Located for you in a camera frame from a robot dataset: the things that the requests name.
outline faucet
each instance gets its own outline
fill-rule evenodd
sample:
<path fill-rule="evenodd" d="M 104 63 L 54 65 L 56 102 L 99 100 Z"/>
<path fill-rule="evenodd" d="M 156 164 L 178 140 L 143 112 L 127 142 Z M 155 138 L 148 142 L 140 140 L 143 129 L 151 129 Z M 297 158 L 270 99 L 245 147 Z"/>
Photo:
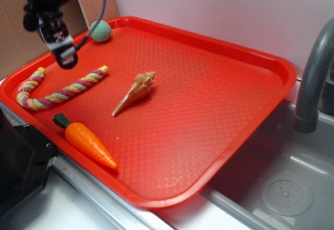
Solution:
<path fill-rule="evenodd" d="M 319 111 L 334 116 L 334 18 L 320 32 L 303 73 L 294 111 L 298 132 L 316 130 Z"/>

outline conch shell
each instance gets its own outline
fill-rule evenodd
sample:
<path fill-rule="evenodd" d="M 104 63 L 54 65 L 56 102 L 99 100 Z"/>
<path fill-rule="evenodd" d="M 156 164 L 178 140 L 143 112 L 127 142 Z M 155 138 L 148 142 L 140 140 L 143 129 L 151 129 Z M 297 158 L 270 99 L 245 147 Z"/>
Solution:
<path fill-rule="evenodd" d="M 156 72 L 146 72 L 138 74 L 132 84 L 132 87 L 122 99 L 117 108 L 113 111 L 112 116 L 115 116 L 120 110 L 131 104 L 135 100 L 144 98 L 150 93 L 150 86 L 153 84 L 153 79 Z"/>

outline sink basin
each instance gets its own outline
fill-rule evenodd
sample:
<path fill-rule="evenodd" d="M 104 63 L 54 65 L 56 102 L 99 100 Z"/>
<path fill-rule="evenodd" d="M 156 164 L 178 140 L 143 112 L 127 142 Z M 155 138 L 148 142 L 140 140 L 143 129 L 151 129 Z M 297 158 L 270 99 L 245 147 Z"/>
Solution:
<path fill-rule="evenodd" d="M 209 187 L 260 225 L 334 229 L 334 120 L 320 115 L 317 130 L 301 134 L 293 109 L 283 101 Z"/>

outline green ball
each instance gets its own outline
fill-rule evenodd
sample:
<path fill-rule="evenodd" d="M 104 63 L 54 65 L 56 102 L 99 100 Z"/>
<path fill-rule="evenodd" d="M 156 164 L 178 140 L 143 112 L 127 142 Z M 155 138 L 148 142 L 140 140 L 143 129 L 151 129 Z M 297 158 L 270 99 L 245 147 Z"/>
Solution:
<path fill-rule="evenodd" d="M 109 39 L 110 35 L 111 27 L 107 22 L 101 20 L 90 36 L 97 42 L 104 42 Z"/>

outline striped rope toy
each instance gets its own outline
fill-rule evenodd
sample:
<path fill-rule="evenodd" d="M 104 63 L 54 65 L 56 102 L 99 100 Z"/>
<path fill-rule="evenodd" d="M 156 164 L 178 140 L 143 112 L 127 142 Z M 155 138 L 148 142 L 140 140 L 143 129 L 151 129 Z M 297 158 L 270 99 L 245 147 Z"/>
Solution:
<path fill-rule="evenodd" d="M 47 95 L 44 98 L 31 99 L 29 96 L 32 91 L 42 82 L 44 78 L 45 68 L 39 67 L 18 89 L 16 100 L 20 106 L 29 110 L 38 111 L 48 109 L 93 86 L 93 84 L 102 79 L 104 74 L 108 71 L 109 69 L 107 66 L 102 66 L 56 93 Z"/>

